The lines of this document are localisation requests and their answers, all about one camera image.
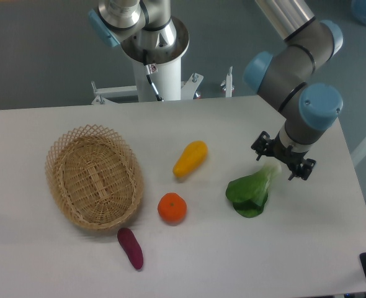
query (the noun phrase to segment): blue joint cap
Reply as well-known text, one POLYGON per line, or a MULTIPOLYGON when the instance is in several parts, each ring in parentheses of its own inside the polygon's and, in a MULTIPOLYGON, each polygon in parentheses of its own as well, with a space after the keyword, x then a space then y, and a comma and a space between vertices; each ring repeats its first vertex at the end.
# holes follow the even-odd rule
POLYGON ((321 83, 307 87, 299 98, 300 115, 315 130, 330 128, 342 108, 343 99, 339 91, 321 83))
POLYGON ((340 48, 343 46, 343 32, 338 25, 336 25, 331 20, 322 20, 321 23, 325 24, 331 31, 334 42, 333 54, 336 54, 340 48))
POLYGON ((92 28, 96 31, 96 34, 106 45, 112 48, 120 45, 120 42, 115 38, 109 28, 106 27, 102 19, 97 15, 94 10, 89 11, 88 19, 92 28))
POLYGON ((269 52, 261 52, 257 54, 245 68, 243 76, 244 82, 256 93, 262 84, 272 57, 273 56, 269 52))

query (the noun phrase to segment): leafy green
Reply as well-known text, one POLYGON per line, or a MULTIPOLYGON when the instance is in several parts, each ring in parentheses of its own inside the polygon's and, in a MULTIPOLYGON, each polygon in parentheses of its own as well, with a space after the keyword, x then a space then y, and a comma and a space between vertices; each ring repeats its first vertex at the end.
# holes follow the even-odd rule
POLYGON ((226 197, 245 217, 255 217, 264 210, 272 180, 281 172, 278 161, 267 162, 258 172, 228 184, 226 197))
POLYGON ((263 213, 264 206, 269 198, 269 193, 267 192, 262 199, 262 205, 259 207, 258 205, 254 204, 252 201, 247 201, 245 203, 233 203, 233 207, 238 214, 242 215, 243 217, 252 218, 256 217, 259 214, 263 213))

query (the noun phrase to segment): woven basket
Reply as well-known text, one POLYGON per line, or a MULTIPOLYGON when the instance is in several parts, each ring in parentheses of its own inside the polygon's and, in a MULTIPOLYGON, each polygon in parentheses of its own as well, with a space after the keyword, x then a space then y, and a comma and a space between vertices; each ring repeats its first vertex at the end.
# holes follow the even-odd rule
POLYGON ((112 129, 87 125, 55 142, 45 165, 62 213, 89 230, 126 222, 143 196, 143 177, 130 147, 112 129))

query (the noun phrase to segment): sweet potato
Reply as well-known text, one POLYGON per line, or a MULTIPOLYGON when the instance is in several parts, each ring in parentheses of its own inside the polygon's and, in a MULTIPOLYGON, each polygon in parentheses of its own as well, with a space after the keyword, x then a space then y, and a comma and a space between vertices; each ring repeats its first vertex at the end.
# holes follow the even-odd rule
POLYGON ((143 267, 143 252, 133 232, 129 228, 121 228, 117 233, 118 242, 125 250, 128 259, 136 270, 143 267))

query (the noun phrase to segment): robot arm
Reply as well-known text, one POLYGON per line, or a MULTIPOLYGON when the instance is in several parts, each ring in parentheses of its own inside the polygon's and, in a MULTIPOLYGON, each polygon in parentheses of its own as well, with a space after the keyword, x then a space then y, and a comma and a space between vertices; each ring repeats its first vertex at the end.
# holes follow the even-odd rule
POLYGON ((256 0, 285 40, 277 56, 262 52, 248 64, 245 82, 286 118, 274 140, 266 132, 253 144, 259 159, 274 156, 292 171, 290 179, 307 180, 315 160, 308 150, 332 126, 342 109, 342 97, 332 86, 305 81, 342 46, 340 28, 318 22, 304 0, 256 0))
POLYGON ((180 100, 189 33, 171 17, 170 0, 99 0, 89 22, 108 46, 121 44, 132 61, 139 101, 180 100))
POLYGON ((171 20, 170 0, 100 0, 89 14, 98 32, 106 27, 115 45, 145 28, 159 30, 171 20))

